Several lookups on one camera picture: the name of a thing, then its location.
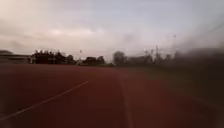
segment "running track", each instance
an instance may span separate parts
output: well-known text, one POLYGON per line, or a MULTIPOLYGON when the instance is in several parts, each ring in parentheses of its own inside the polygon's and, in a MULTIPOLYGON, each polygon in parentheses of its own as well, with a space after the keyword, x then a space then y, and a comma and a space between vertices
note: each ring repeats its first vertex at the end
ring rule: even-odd
POLYGON ((216 112, 126 69, 1 65, 0 114, 71 91, 2 125, 12 128, 214 128, 216 112))

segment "white lane line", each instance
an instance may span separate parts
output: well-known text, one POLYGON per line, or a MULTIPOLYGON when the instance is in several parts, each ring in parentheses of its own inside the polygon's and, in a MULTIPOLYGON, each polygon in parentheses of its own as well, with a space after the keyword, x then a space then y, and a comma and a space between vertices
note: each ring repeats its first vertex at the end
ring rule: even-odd
POLYGON ((134 121, 133 121, 130 102, 129 102, 129 99, 128 99, 128 94, 125 91, 124 85, 121 82, 119 82, 119 84, 120 84, 120 87, 121 87, 121 90, 122 90, 122 93, 123 93, 125 115, 126 115, 126 119, 127 119, 127 123, 128 123, 128 128, 134 128, 134 121))
POLYGON ((34 105, 32 105, 32 106, 30 106, 30 107, 28 107, 28 108, 24 108, 24 109, 19 110, 19 111, 15 112, 15 113, 6 115, 6 116, 4 116, 4 117, 1 117, 1 118, 0 118, 0 122, 1 122, 1 121, 4 121, 4 120, 7 120, 7 119, 9 119, 9 118, 15 117, 15 116, 17 116, 17 115, 19 115, 19 114, 22 114, 22 113, 24 113, 24 112, 26 112, 26 111, 29 111, 29 110, 31 110, 31 109, 37 108, 37 107, 39 107, 39 106, 41 106, 41 105, 43 105, 43 104, 45 104, 45 103, 48 103, 48 102, 50 102, 50 101, 52 101, 52 100, 54 100, 54 99, 56 99, 56 98, 59 98, 59 97, 65 95, 65 94, 67 94, 67 93, 69 93, 69 92, 71 92, 71 91, 74 91, 74 90, 79 89, 80 87, 82 87, 83 85, 85 85, 85 84, 87 84, 87 83, 89 83, 89 81, 86 81, 86 82, 84 82, 84 83, 82 83, 82 84, 76 85, 76 86, 72 87, 71 89, 69 89, 69 90, 67 90, 67 91, 64 91, 64 92, 62 92, 62 93, 60 93, 60 94, 58 94, 58 95, 56 95, 56 96, 53 96, 53 97, 51 97, 51 98, 49 98, 49 99, 46 99, 46 100, 44 100, 44 101, 41 101, 41 102, 39 102, 39 103, 37 103, 37 104, 34 104, 34 105))

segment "cloudy sky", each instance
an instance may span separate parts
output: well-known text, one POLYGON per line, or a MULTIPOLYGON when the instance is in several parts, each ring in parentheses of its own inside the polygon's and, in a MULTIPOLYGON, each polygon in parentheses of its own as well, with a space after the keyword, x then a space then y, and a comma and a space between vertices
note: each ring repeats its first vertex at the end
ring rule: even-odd
POLYGON ((0 0, 0 48, 20 54, 218 46, 222 24, 222 0, 0 0))

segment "sky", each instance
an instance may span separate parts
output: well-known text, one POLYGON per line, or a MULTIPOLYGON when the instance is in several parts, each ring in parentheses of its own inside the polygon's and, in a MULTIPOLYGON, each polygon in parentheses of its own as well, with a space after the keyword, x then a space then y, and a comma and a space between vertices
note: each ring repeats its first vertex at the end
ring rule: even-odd
POLYGON ((224 42, 222 0, 0 0, 0 49, 110 58, 224 42))

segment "red running track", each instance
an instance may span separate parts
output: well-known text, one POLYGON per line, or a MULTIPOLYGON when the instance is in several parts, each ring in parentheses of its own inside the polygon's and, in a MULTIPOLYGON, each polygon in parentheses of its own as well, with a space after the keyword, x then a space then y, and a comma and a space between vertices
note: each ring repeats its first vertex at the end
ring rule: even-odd
POLYGON ((60 94, 0 122, 12 128, 213 128, 215 111, 167 90, 162 82, 118 68, 1 65, 4 115, 60 94))

